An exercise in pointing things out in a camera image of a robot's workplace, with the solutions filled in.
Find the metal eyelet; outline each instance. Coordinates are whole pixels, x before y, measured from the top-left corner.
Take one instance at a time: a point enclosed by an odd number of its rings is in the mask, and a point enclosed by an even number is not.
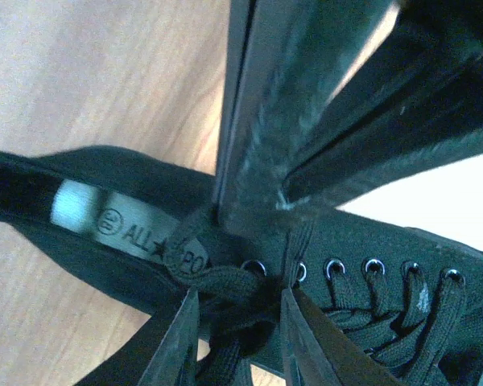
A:
[[[369,271],[373,271],[373,272],[381,271],[381,273],[384,275],[386,271],[385,265],[379,259],[370,259],[365,263],[365,273],[368,273]]]
[[[420,265],[414,261],[404,261],[402,263],[402,277],[407,278],[408,272],[419,273],[420,272]]]
[[[331,280],[331,269],[339,269],[343,274],[345,274],[345,265],[338,259],[331,259],[330,261],[326,262],[324,267],[324,275],[328,280]]]
[[[299,269],[297,269],[297,281],[302,283],[306,280],[306,276],[308,275],[308,270],[306,269],[306,265],[301,261],[299,263]]]
[[[452,279],[458,283],[465,285],[465,276],[461,274],[458,269],[447,268],[442,271],[442,277],[444,279]]]
[[[252,273],[261,274],[266,277],[266,268],[265,265],[259,260],[247,260],[244,261],[241,266],[241,269],[246,269]]]

